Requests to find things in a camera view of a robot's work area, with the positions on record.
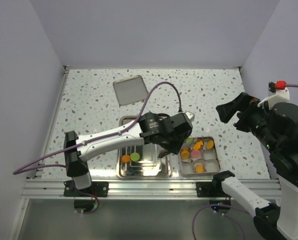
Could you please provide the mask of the round dotted orange cookie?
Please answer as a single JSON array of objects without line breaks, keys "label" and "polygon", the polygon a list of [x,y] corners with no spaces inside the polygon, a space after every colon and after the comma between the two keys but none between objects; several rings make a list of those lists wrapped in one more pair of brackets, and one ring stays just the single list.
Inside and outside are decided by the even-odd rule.
[{"label": "round dotted orange cookie", "polygon": [[189,151],[189,147],[185,147],[185,148],[182,148],[181,151],[180,151],[180,158],[181,160],[187,160],[190,158],[190,151]]}]

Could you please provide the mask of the flower edged orange cookie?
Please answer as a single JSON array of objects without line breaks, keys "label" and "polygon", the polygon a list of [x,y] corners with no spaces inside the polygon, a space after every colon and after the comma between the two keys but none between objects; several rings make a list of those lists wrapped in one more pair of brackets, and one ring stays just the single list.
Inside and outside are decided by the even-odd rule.
[{"label": "flower edged orange cookie", "polygon": [[197,164],[194,166],[194,172],[197,174],[201,174],[205,172],[205,167],[202,164]]}]

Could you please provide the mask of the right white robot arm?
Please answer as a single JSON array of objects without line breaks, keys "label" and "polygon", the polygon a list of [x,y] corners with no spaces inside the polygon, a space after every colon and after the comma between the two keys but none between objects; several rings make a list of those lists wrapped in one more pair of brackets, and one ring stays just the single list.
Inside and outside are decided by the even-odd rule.
[{"label": "right white robot arm", "polygon": [[260,101],[242,92],[216,111],[223,123],[237,116],[234,127],[251,133],[269,152],[280,197],[272,201],[260,197],[228,170],[213,176],[212,192],[239,203],[264,239],[298,240],[298,106],[273,96]]}]

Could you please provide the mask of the orange fish cookie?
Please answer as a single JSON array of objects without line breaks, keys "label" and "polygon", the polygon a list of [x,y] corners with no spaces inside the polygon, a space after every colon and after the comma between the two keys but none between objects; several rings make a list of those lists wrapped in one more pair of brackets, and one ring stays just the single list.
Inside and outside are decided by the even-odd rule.
[{"label": "orange fish cookie", "polygon": [[204,141],[203,140],[198,140],[193,146],[192,150],[193,151],[199,151],[203,148],[204,146]]}]

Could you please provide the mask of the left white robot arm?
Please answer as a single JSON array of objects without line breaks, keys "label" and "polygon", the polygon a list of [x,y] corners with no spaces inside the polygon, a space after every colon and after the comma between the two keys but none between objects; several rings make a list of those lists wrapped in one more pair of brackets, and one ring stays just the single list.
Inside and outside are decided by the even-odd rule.
[{"label": "left white robot arm", "polygon": [[94,135],[67,132],[64,141],[66,175],[72,178],[76,192],[88,196],[93,190],[89,160],[107,152],[148,144],[160,147],[157,158],[177,155],[192,133],[194,119],[195,115],[189,111],[173,116],[147,112],[132,122]]}]

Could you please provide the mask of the pink sandwich cookie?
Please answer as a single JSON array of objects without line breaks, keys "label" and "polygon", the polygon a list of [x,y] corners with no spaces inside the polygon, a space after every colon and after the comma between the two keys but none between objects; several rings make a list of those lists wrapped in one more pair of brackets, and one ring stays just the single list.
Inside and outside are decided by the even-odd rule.
[{"label": "pink sandwich cookie", "polygon": [[192,150],[190,153],[190,157],[192,159],[200,159],[201,158],[201,152],[199,150]]}]

